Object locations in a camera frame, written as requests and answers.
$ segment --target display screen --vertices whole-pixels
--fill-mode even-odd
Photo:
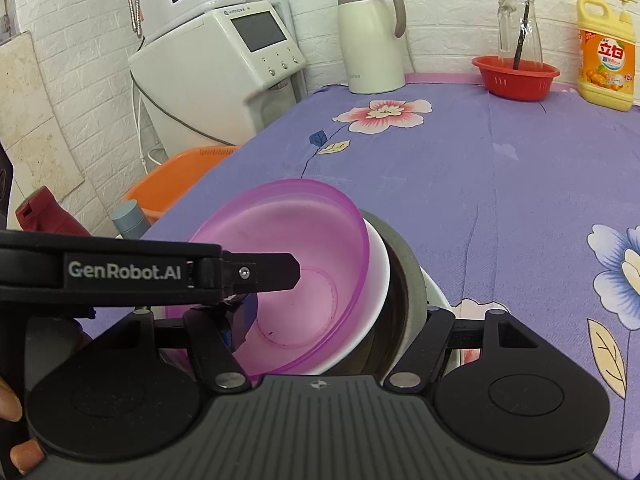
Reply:
[[[249,52],[255,52],[287,39],[268,10],[234,18],[231,23],[234,24]]]

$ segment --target red bottle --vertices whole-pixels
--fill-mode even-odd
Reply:
[[[15,210],[24,231],[91,236],[82,224],[62,209],[47,186],[34,191]]]

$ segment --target gray ribbed panel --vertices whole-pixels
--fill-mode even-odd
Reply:
[[[220,397],[173,447],[122,464],[49,458],[30,480],[612,480],[591,456],[515,465],[465,449],[417,397],[365,376],[265,378]]]

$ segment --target pink plastic bowl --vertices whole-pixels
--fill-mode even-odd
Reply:
[[[258,294],[255,322],[234,353],[245,373],[304,373],[306,360],[335,351],[329,339],[352,314],[369,266],[367,228],[347,196],[315,180],[271,182],[220,208],[191,241],[238,253],[291,253],[300,263],[293,290]],[[166,316],[187,308],[168,306]]]

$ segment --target white thermos jug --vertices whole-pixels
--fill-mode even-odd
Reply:
[[[383,0],[338,0],[338,37],[354,94],[377,94],[404,86],[401,38],[403,0],[393,0],[396,26]]]

